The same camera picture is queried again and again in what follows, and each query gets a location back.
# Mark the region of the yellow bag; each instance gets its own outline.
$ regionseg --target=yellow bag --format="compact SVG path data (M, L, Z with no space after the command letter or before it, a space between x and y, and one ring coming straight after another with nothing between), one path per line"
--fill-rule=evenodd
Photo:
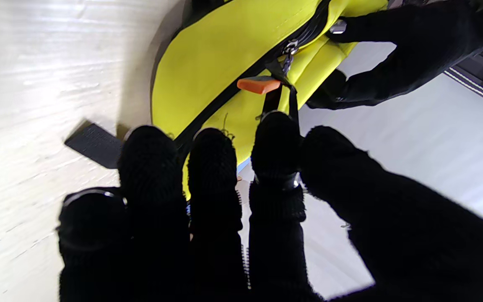
M288 44L297 40L299 51L288 80L297 88L300 108L355 46L334 44L324 33L339 16L361 16L386 7L387 0L224 4L183 29L161 58L152 95L154 125L176 137L183 155L199 129L225 128L234 136L238 164L244 162L251 154L266 96L240 91L238 80L270 75L265 64L283 59ZM281 94L278 110L287 112L288 95Z

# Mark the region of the zipper pull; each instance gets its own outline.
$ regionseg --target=zipper pull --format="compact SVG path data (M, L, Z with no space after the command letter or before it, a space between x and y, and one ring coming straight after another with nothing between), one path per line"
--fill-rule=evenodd
M288 75L288 71L290 71L290 68L292 68L293 55L295 55L298 50L299 41L297 39L290 40L284 48L282 52L282 54L286 55L282 66L282 71L284 72L284 75Z

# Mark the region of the orange tab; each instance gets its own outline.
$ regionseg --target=orange tab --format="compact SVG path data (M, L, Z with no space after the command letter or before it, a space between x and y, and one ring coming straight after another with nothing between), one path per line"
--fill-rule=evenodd
M280 81L270 76L247 77L238 80L238 88L255 94L266 94L280 87Z

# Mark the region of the gloved hand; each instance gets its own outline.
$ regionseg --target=gloved hand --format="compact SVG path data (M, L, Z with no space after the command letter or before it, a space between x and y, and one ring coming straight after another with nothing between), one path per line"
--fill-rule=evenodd
M256 182L280 190L293 189L302 137L288 115L274 111L257 128L251 163Z

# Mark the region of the white floor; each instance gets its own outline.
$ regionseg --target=white floor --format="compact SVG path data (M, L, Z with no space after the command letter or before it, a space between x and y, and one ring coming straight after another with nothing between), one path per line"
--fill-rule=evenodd
M119 137L150 122L156 53L183 12L183 2L168 0L0 0L0 301L57 300L62 197L118 182L63 141L83 119ZM369 69L391 49L361 45L343 69ZM483 215L483 99L448 78L376 108L303 109L301 120L304 132L339 128L386 167ZM244 192L250 167L241 174ZM332 296L368 285L343 222L322 202L306 202L314 287Z

